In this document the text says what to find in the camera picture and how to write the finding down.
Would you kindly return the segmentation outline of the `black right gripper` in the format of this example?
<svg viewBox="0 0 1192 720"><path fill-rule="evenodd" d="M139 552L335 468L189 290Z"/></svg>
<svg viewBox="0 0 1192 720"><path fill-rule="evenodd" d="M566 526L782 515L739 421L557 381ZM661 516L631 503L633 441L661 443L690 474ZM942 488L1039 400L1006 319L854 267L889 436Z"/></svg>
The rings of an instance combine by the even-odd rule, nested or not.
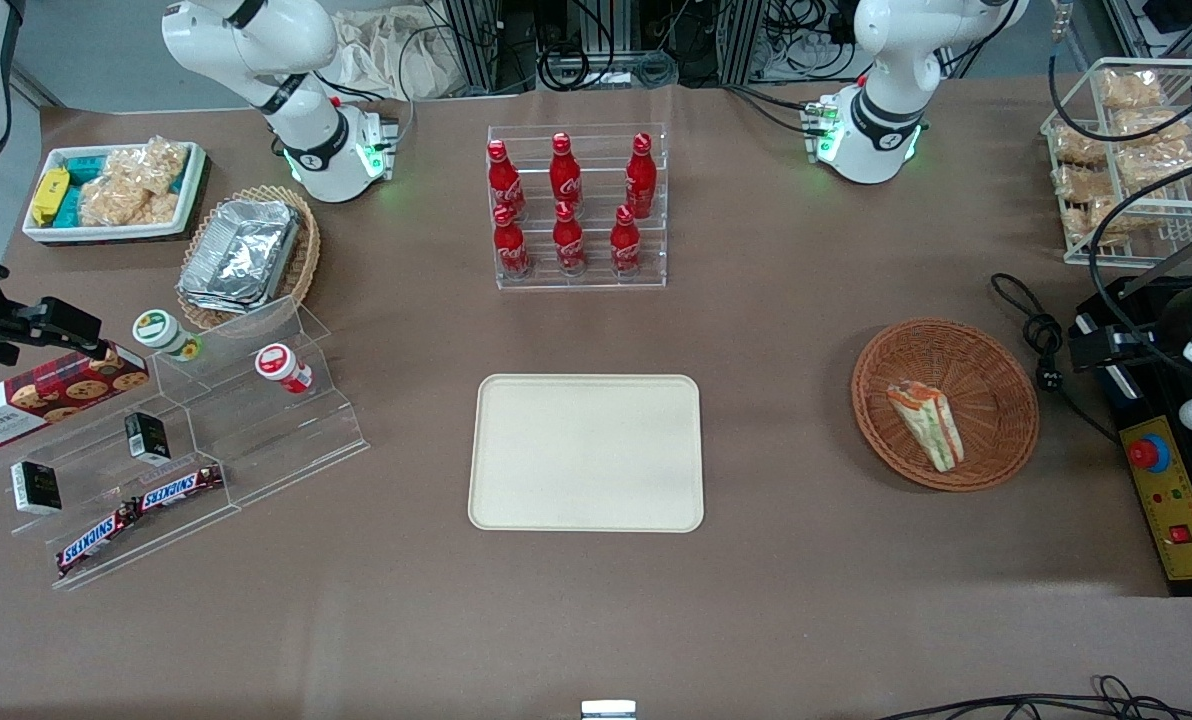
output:
<svg viewBox="0 0 1192 720"><path fill-rule="evenodd" d="M27 306L0 299L0 365L15 366L20 347L56 347L97 360L97 365L119 365L119 354L101 339L103 319L44 297Z"/></svg>

